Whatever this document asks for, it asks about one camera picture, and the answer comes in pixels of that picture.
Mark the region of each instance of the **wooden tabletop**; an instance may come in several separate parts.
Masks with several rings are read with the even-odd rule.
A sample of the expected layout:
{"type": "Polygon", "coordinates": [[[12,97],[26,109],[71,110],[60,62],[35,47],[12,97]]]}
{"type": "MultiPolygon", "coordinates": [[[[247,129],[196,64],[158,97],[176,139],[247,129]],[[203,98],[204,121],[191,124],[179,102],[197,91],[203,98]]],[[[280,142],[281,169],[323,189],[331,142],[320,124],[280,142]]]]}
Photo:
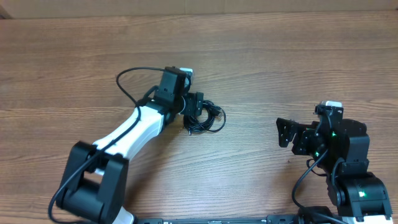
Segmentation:
{"type": "MultiPolygon", "coordinates": [[[[2,20],[0,223],[50,223],[71,147],[109,134],[134,109],[116,74],[172,65],[196,71],[191,91],[224,108],[227,123],[189,136],[178,117],[145,145],[129,167],[132,213],[296,213],[290,194],[308,157],[278,146],[275,121],[317,120],[314,104],[329,99],[367,124],[369,170],[398,211],[398,11],[2,20]]],[[[160,78],[135,72],[121,83],[139,98],[160,78]]],[[[335,211],[323,177],[310,174],[297,197],[335,211]]]]}

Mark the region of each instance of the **wooden table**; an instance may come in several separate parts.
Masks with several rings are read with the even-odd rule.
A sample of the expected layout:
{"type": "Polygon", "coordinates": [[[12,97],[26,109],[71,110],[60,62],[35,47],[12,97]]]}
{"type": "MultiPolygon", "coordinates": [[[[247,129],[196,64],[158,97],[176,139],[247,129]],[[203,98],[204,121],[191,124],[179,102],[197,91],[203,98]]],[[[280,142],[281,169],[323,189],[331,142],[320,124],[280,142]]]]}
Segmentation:
{"type": "MultiPolygon", "coordinates": [[[[397,212],[397,11],[2,20],[0,55],[1,223],[50,223],[71,147],[109,134],[133,110],[116,74],[170,65],[195,69],[192,91],[222,106],[227,125],[189,136],[179,117],[145,145],[129,168],[132,213],[297,212],[290,193],[308,157],[278,146],[275,121],[316,120],[313,106],[326,99],[367,124],[369,170],[397,212]]],[[[140,97],[160,77],[136,72],[121,82],[140,97]]],[[[309,175],[300,189],[304,205],[333,208],[324,178],[309,175]]]]}

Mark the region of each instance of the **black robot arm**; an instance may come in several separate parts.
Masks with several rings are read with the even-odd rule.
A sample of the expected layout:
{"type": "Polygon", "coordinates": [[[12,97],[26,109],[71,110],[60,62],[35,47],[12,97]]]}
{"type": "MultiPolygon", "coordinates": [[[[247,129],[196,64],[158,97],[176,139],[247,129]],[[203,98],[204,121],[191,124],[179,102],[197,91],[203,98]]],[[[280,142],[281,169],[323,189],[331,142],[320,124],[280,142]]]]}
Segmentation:
{"type": "Polygon", "coordinates": [[[368,172],[370,138],[366,125],[343,119],[343,112],[340,102],[322,101],[314,112],[319,122],[307,125],[278,118],[279,146],[293,142],[295,155],[312,156],[315,162],[326,152],[317,166],[326,173],[328,196],[340,217],[363,222],[365,216],[383,215],[389,220],[392,209],[387,189],[368,172]]]}

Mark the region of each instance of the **wall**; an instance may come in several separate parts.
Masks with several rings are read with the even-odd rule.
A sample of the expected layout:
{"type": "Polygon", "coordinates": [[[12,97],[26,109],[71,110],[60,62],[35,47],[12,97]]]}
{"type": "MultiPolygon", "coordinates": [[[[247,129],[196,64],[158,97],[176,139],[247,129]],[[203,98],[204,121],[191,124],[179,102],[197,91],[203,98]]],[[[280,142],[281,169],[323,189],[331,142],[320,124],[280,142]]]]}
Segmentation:
{"type": "Polygon", "coordinates": [[[397,8],[398,0],[0,0],[0,14],[15,19],[397,8]]]}

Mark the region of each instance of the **coiled black cable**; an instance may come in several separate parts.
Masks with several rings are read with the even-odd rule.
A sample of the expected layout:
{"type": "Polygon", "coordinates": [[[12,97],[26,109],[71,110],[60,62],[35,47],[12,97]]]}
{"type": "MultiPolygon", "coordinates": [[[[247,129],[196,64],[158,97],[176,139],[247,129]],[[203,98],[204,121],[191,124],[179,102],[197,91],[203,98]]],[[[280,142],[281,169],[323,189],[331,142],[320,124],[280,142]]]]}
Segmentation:
{"type": "Polygon", "coordinates": [[[225,111],[221,107],[215,105],[210,100],[203,100],[203,108],[208,113],[208,117],[207,117],[206,121],[204,121],[204,122],[198,121],[197,118],[194,116],[184,115],[184,118],[183,118],[184,128],[186,130],[188,130],[189,135],[191,135],[192,132],[204,133],[205,131],[216,133],[216,132],[220,131],[221,129],[223,129],[223,127],[225,126],[226,114],[225,114],[225,111]],[[216,117],[224,117],[224,123],[218,129],[212,130],[210,128],[212,127],[216,117]]]}

